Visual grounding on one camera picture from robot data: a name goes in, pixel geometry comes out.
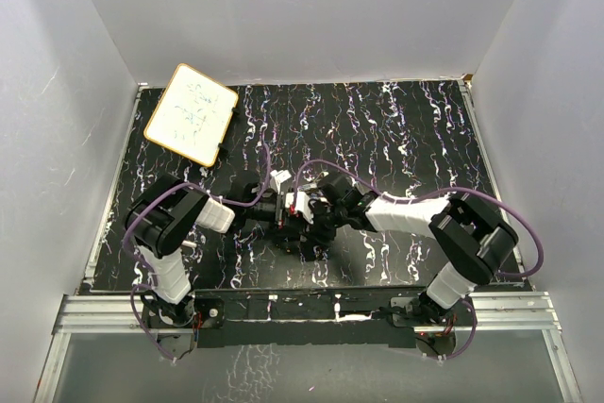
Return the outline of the beige grey stapler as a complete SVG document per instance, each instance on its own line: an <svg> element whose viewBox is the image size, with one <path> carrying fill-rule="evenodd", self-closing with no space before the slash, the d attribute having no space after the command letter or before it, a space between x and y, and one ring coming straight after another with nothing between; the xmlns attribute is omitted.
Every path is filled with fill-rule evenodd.
<svg viewBox="0 0 604 403"><path fill-rule="evenodd" d="M299 187L299 190L303 191L303 192L312 192L312 191L317 191L318 189L319 189L319 184L317 181L308 182Z"/></svg>

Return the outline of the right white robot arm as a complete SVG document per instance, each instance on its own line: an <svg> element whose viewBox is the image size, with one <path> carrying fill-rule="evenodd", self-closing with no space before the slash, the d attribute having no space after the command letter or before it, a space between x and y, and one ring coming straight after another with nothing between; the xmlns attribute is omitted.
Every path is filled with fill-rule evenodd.
<svg viewBox="0 0 604 403"><path fill-rule="evenodd" d="M455 305L478 286L488 285L518 243L515 230L477 195L454 192L422 201L387 193L361 192L348 178L326 174L313 188L295 190L288 207L307 223L304 235L329 242L340 227L372 232L398 231L433 239L447 263L399 317L440 325Z"/></svg>

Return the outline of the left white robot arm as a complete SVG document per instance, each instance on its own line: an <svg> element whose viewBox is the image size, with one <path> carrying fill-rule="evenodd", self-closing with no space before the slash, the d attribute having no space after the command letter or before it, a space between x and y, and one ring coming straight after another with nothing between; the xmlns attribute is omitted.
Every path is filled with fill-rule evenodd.
<svg viewBox="0 0 604 403"><path fill-rule="evenodd" d="M124 225L126 249L150 272L152 288L143 304L175 327L189 324L195 304L182 245L194 227L219 234L248 220L266 223L280 240L297 240L313 224L310 197L290 186L288 171L271 171L261 179L245 171L233 179L225 196L212 196L175 176L164 175L129 208Z"/></svg>

